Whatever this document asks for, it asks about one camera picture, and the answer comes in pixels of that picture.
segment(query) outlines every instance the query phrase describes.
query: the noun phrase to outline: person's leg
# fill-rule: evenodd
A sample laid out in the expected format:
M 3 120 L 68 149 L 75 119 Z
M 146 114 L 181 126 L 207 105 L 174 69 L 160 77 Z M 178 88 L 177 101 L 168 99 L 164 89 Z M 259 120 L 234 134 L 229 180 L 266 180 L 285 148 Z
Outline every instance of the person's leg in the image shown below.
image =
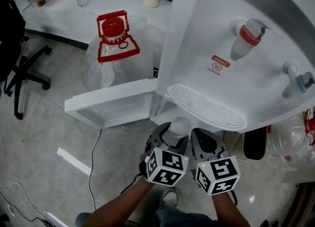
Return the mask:
M 91 213 L 80 213 L 77 218 L 75 219 L 75 226 L 76 227 L 82 227 L 83 224 L 85 223 L 85 221 L 89 218 L 89 216 L 91 215 Z
M 167 189 L 160 200 L 160 208 L 153 216 L 153 223 L 160 227 L 218 227 L 218 222 L 212 221 L 203 214 L 184 213 L 176 209 L 177 194 L 174 188 Z

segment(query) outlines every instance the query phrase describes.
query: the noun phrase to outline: left forearm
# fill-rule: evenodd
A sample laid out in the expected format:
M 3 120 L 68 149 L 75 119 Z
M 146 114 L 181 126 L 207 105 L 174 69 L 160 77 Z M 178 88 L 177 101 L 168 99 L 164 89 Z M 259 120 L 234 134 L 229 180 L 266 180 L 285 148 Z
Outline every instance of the left forearm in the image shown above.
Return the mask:
M 153 185 L 142 177 L 123 194 L 92 213 L 84 227 L 122 226 Z

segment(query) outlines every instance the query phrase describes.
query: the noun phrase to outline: right forearm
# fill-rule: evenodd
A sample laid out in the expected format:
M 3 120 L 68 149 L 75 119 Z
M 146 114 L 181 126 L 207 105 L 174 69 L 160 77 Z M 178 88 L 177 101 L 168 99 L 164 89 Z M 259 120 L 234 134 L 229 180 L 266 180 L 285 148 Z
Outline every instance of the right forearm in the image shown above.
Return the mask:
M 228 193 L 212 196 L 220 227 L 251 227 Z

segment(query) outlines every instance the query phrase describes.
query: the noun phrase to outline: white cable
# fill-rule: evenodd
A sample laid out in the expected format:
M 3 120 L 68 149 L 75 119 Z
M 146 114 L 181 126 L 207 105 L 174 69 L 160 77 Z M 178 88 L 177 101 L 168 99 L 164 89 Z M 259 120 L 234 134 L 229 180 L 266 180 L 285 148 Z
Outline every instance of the white cable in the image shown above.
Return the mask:
M 14 206 L 19 206 L 19 204 L 20 204 L 18 197 L 16 196 L 16 194 L 15 194 L 14 192 L 12 192 L 12 187 L 13 187 L 13 185 L 19 185 L 19 186 L 22 188 L 22 190 L 23 190 L 23 192 L 24 192 L 24 194 L 25 194 L 25 197 L 27 198 L 27 200 L 29 201 L 29 203 L 30 203 L 30 205 L 33 207 L 33 209 L 34 209 L 39 215 L 41 215 L 44 219 L 46 219 L 52 226 L 54 226 L 43 214 L 41 214 L 41 213 L 34 207 L 34 205 L 32 204 L 31 200 L 29 199 L 28 195 L 26 194 L 26 191 L 25 191 L 23 185 L 22 185 L 21 183 L 19 183 L 19 182 L 13 182 L 13 183 L 11 184 L 10 188 L 7 188 L 7 187 L 5 186 L 5 188 L 9 191 L 9 195 L 10 195 L 10 198 L 11 198 L 11 203 L 12 203 L 12 205 L 14 205 Z M 15 202 L 15 201 L 13 200 L 13 196 L 12 196 L 12 195 L 14 195 L 14 196 L 16 197 L 17 202 Z
M 96 144 L 97 144 L 97 142 L 98 142 L 98 140 L 99 140 L 99 137 L 100 137 L 101 133 L 102 133 L 102 129 L 99 129 L 97 139 L 96 139 L 96 141 L 95 141 L 95 143 L 94 143 L 94 146 L 93 146 L 93 148 L 92 148 L 92 152 L 91 152 L 91 172 L 90 172 L 89 180 L 88 180 L 88 188 L 89 188 L 89 192 L 90 192 L 90 195 L 91 195 L 91 197 L 92 197 L 92 200 L 93 200 L 93 207 L 94 207 L 94 210 L 96 210 L 95 198 L 94 198 L 94 196 L 93 196 L 93 194 L 92 194 L 92 191 L 91 191 L 90 181 L 91 181 L 91 176 L 92 176 L 92 172 L 93 172 L 93 153 L 94 153 L 95 146 L 96 146 Z

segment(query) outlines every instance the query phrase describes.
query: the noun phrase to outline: person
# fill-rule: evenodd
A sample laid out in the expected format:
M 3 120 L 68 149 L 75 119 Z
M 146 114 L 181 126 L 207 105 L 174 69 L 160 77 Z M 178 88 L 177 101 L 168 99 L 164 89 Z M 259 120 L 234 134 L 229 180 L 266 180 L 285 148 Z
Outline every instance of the person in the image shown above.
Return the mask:
M 117 198 L 93 213 L 81 213 L 75 220 L 77 227 L 130 227 L 137 226 L 127 221 L 129 216 L 154 186 L 143 177 Z M 176 209 L 178 197 L 174 188 L 167 189 L 161 196 L 153 224 L 160 227 L 250 227 L 238 211 L 228 193 L 213 195 L 212 200 L 218 221 L 203 214 L 184 213 Z

